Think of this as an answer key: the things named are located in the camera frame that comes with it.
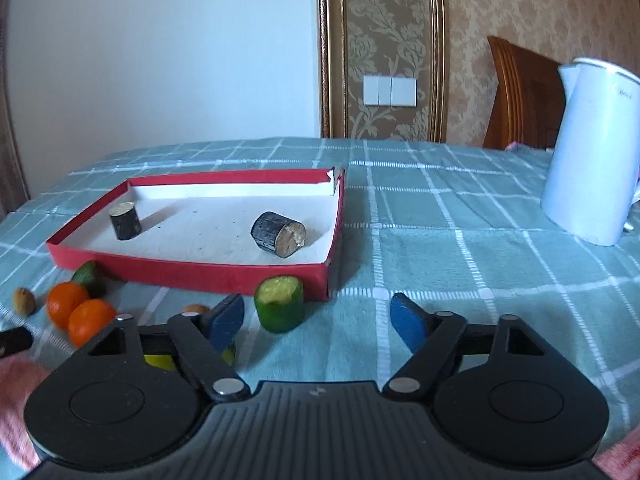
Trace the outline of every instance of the kettle spout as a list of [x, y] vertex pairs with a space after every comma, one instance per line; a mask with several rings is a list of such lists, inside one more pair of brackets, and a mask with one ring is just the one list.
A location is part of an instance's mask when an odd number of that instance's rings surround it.
[[564, 97], [568, 103], [569, 99], [571, 99], [571, 94], [574, 92], [575, 83], [578, 81], [580, 67], [576, 64], [562, 65], [558, 67], [558, 72], [564, 87]]

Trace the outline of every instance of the pink cloth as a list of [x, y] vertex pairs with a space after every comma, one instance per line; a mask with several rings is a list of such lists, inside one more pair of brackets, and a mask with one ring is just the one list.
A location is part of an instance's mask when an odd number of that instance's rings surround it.
[[0, 359], [0, 446], [26, 470], [35, 468], [40, 459], [24, 425], [24, 405], [47, 375], [49, 372], [21, 354]]
[[619, 443], [596, 455], [593, 462], [612, 480], [638, 480], [640, 478], [640, 426]]

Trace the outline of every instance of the tangerine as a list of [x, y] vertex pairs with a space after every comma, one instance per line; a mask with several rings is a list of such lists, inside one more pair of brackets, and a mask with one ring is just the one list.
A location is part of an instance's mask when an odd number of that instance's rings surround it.
[[88, 300], [69, 318], [69, 340], [80, 348], [116, 317], [116, 310], [104, 300]]
[[60, 330], [66, 330], [71, 313], [88, 299], [86, 288], [78, 283], [63, 282], [55, 285], [47, 296], [49, 319]]

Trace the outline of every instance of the white switch panel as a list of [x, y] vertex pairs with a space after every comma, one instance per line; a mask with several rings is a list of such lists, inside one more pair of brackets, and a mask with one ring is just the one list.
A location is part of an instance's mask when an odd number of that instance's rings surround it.
[[394, 77], [391, 80], [391, 105], [415, 107], [417, 87], [411, 77]]
[[378, 76], [366, 75], [362, 78], [364, 104], [378, 106]]
[[391, 106], [391, 76], [378, 76], [378, 105]]

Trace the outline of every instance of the screw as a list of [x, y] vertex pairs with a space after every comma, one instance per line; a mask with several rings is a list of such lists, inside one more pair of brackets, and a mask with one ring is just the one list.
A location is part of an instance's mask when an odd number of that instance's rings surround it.
[[420, 389], [420, 383], [411, 377], [398, 377], [389, 381], [389, 387], [397, 394], [412, 394]]
[[244, 383], [240, 379], [235, 379], [233, 377], [218, 379], [213, 383], [213, 389], [220, 395], [239, 394], [244, 390]]

